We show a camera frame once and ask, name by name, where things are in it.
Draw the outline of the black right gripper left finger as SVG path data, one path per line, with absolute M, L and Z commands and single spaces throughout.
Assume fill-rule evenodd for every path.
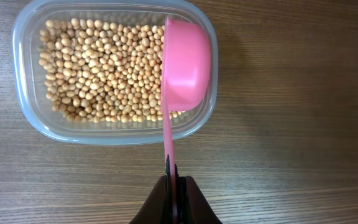
M 170 212 L 167 207 L 167 177 L 161 176 L 150 192 L 137 215 L 130 224 L 167 224 L 170 223 Z

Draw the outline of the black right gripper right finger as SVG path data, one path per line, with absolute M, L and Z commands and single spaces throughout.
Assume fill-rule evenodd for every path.
M 222 224 L 194 178 L 178 178 L 178 222 L 182 224 Z

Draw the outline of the pink plastic measuring scoop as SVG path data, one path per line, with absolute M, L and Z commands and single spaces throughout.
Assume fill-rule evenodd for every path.
M 167 18 L 162 60 L 161 109 L 167 175 L 175 185 L 175 155 L 169 112 L 188 111 L 203 100 L 209 85 L 211 51 L 198 25 Z

